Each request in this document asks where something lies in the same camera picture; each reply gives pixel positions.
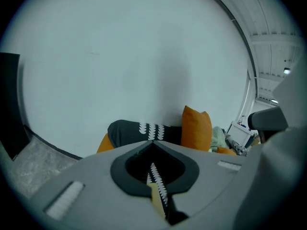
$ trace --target orange cushion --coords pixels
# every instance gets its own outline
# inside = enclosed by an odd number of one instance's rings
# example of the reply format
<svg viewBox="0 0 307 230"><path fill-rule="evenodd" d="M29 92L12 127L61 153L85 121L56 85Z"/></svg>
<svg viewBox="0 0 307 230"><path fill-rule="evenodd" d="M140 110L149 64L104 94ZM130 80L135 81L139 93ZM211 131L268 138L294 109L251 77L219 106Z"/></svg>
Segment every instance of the orange cushion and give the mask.
<svg viewBox="0 0 307 230"><path fill-rule="evenodd" d="M208 151L212 138L212 125L206 112L199 113L185 106L182 114L181 145Z"/></svg>
<svg viewBox="0 0 307 230"><path fill-rule="evenodd" d="M218 147L217 148L217 153L224 153L224 154L229 154L229 155L236 155L236 153L232 150L230 150L229 148L221 148Z"/></svg>
<svg viewBox="0 0 307 230"><path fill-rule="evenodd" d="M109 137L107 136L107 133L105 135L105 137L102 139L100 146L98 148L97 153L103 152L103 151L108 151L114 149L114 147L112 146L112 143L109 139Z"/></svg>

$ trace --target gray carpet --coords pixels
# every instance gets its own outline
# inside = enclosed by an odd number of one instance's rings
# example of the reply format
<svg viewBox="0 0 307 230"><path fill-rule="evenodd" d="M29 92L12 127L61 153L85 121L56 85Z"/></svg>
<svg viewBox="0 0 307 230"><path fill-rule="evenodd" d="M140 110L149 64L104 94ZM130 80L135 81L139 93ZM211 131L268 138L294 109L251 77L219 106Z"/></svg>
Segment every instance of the gray carpet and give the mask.
<svg viewBox="0 0 307 230"><path fill-rule="evenodd" d="M0 142L0 166L14 190L30 198L46 181L72 166L77 160L55 151L36 137L14 161Z"/></svg>

